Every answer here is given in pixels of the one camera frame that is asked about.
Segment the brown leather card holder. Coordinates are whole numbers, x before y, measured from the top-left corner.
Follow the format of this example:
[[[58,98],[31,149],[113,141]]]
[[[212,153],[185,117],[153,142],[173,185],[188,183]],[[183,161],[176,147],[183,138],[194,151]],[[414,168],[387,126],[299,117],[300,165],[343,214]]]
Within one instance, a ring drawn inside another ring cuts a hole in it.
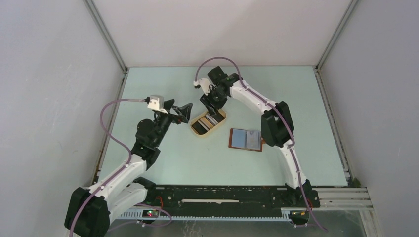
[[[229,148],[262,152],[263,144],[264,141],[259,130],[230,129]]]

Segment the grey credit card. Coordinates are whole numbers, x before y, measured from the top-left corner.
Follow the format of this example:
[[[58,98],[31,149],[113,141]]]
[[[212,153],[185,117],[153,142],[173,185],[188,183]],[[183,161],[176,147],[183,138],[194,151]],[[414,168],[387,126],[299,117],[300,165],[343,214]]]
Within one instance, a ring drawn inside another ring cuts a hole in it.
[[[261,135],[258,130],[246,131],[246,148],[249,150],[261,149]]]

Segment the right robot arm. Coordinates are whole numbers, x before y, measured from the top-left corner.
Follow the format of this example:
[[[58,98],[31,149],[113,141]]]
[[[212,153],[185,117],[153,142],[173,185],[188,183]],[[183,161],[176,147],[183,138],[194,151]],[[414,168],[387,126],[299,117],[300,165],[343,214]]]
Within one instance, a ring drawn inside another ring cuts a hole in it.
[[[219,66],[205,78],[195,78],[193,85],[203,91],[200,101],[211,115],[223,108],[229,98],[236,99],[261,117],[263,141],[283,154],[287,199],[293,206],[307,200],[311,184],[305,176],[295,152],[293,120],[287,103],[276,103],[257,92],[242,78],[240,72],[227,75]]]

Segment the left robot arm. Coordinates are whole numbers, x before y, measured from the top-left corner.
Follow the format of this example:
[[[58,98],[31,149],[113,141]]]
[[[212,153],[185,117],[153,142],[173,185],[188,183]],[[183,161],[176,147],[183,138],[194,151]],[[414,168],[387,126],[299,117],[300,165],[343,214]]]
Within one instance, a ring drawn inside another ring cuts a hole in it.
[[[164,100],[152,95],[139,100],[154,113],[153,119],[143,119],[136,126],[135,143],[132,149],[122,144],[128,157],[108,176],[87,188],[78,187],[71,195],[64,226],[71,237],[103,237],[113,221],[138,203],[152,205],[156,192],[137,183],[157,160],[161,144],[172,124],[187,124],[192,103],[181,107],[175,100]]]

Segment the beige oval tray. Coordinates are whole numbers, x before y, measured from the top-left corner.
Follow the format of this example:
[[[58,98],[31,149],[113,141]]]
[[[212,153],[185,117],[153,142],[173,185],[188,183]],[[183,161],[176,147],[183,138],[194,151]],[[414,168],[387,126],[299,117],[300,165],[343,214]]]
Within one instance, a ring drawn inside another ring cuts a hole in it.
[[[190,128],[196,136],[204,138],[220,128],[226,122],[226,118],[227,113],[222,109],[215,116],[206,111],[190,121]]]

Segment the small circuit board led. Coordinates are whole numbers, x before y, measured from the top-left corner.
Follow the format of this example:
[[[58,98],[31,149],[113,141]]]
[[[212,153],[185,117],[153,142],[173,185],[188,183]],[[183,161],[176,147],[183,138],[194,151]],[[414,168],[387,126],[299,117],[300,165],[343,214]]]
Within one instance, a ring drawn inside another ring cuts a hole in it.
[[[160,212],[157,210],[144,210],[142,212],[142,217],[143,218],[157,218],[159,217]]]

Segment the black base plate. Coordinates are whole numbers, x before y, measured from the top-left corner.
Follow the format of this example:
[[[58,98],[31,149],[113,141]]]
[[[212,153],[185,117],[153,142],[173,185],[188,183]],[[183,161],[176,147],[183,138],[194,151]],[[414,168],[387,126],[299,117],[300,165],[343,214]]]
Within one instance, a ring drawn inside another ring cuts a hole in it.
[[[145,204],[162,207],[172,217],[276,218],[282,209],[320,207],[317,191],[296,200],[285,186],[156,185]]]

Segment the aluminium frame rail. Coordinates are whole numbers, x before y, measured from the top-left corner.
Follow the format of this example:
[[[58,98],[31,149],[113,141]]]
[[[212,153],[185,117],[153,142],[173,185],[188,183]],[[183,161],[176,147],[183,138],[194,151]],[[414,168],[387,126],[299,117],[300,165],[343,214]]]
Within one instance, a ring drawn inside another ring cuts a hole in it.
[[[173,219],[287,219],[302,218],[298,210],[368,210],[372,202],[363,188],[304,188],[287,186],[156,185],[140,180],[127,186],[116,205],[103,195],[92,197],[78,188],[72,194],[66,227],[110,225],[117,218]]]

